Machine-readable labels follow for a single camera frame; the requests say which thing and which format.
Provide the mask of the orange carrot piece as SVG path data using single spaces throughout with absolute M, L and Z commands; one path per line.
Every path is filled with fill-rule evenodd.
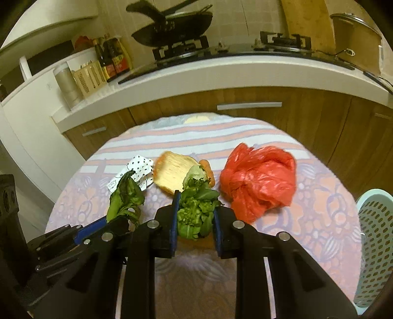
M 205 170 L 207 174 L 207 178 L 209 180 L 209 186 L 211 188 L 215 185 L 214 173 L 211 169 L 210 163 L 206 159 L 200 160 L 199 164 L 202 166 L 203 170 Z

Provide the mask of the steel thermos canister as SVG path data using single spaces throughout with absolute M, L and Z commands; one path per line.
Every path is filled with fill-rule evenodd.
M 83 101 L 82 92 L 79 89 L 67 63 L 63 63 L 57 66 L 54 69 L 53 74 L 60 88 L 60 91 L 70 109 Z

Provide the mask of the black glass gas stove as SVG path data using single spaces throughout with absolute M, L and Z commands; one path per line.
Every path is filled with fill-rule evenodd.
M 305 58 L 337 65 L 348 70 L 355 69 L 353 64 L 345 62 L 334 53 L 314 51 L 310 37 L 301 36 L 300 34 L 291 34 L 285 37 L 282 33 L 261 31 L 253 44 L 225 45 L 223 42 L 219 42 L 216 47 L 211 47 L 207 42 L 207 38 L 202 36 L 190 43 L 184 42 L 174 47 L 153 49 L 154 62 L 134 69 L 127 77 L 120 80 L 119 84 L 145 74 L 185 63 L 226 56 L 254 55 Z

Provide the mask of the dark soy sauce bottle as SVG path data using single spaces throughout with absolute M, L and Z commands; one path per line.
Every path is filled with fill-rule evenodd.
M 108 33 L 105 34 L 103 47 L 109 54 L 118 76 L 121 76 L 130 70 L 125 52 L 118 38 L 111 37 Z

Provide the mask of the black wok with lid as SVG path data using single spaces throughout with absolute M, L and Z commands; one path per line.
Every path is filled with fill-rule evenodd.
M 126 6 L 126 12 L 139 13 L 153 22 L 132 34 L 136 42 L 147 47 L 164 47 L 178 42 L 193 40 L 203 35 L 212 22 L 212 12 L 207 5 L 199 11 L 181 12 L 193 1 L 183 1 L 164 11 L 148 1 L 137 1 Z

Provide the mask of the dark green leaf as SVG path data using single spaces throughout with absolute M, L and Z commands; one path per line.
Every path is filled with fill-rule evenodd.
M 108 223 L 118 216 L 126 216 L 135 227 L 140 225 L 140 207 L 144 204 L 145 197 L 133 179 L 133 175 L 135 175 L 134 170 L 126 172 L 119 180 L 116 190 L 109 197 L 106 215 Z

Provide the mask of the light blue perforated trash basket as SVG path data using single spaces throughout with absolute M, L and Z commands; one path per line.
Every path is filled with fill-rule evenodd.
M 382 189 L 365 192 L 356 202 L 362 260 L 354 303 L 369 307 L 392 274 L 392 195 Z

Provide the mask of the red plastic bag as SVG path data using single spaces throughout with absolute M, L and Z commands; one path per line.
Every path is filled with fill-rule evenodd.
M 296 161 L 275 146 L 233 149 L 220 174 L 220 188 L 237 219 L 253 223 L 269 209 L 287 207 L 296 192 Z

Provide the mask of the green vegetable scraps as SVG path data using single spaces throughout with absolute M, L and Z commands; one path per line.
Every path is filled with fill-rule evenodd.
M 205 238 L 212 232 L 214 210 L 221 206 L 220 193 L 211 186 L 212 177 L 200 165 L 193 165 L 183 180 L 177 211 L 177 231 L 189 240 Z

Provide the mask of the yellow fruit peel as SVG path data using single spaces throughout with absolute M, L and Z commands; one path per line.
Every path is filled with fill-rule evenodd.
M 183 190 L 183 180 L 197 161 L 190 156 L 165 151 L 154 162 L 153 182 L 168 194 Z

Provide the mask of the wooden cutting board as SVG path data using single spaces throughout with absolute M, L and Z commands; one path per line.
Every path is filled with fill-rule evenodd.
M 324 0 L 282 0 L 281 4 L 290 34 L 310 37 L 313 50 L 335 51 L 334 32 Z

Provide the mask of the beige perforated utensil holder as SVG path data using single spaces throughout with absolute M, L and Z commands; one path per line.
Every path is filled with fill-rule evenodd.
M 84 98 L 88 98 L 107 84 L 98 60 L 82 65 L 72 73 Z

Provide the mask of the smartphone on counter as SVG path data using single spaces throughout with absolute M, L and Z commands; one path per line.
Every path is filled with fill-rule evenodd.
M 376 84 L 381 86 L 383 89 L 388 91 L 390 94 L 393 94 L 392 84 L 389 81 L 387 81 L 379 76 L 375 76 L 374 74 L 372 74 L 371 72 L 366 71 L 366 70 L 363 71 L 363 74 L 364 74 L 364 76 L 368 77 L 369 79 L 374 81 Z

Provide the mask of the brown rice cooker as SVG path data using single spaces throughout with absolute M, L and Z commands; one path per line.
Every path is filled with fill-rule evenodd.
M 352 13 L 334 13 L 330 18 L 337 56 L 359 69 L 380 76 L 383 54 L 381 34 Z

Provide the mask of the polka dot paper wrapper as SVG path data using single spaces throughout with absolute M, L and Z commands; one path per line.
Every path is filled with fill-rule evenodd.
M 129 163 L 107 184 L 107 189 L 113 193 L 124 174 L 133 171 L 131 177 L 142 191 L 145 191 L 153 183 L 153 160 L 143 156 L 134 156 Z

